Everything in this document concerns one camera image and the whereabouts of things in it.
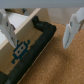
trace floor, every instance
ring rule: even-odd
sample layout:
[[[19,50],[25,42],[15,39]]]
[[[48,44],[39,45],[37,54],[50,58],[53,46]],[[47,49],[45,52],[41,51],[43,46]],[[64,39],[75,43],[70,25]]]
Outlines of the floor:
[[[68,49],[63,49],[65,26],[57,31],[19,84],[84,84],[84,30],[79,31]]]

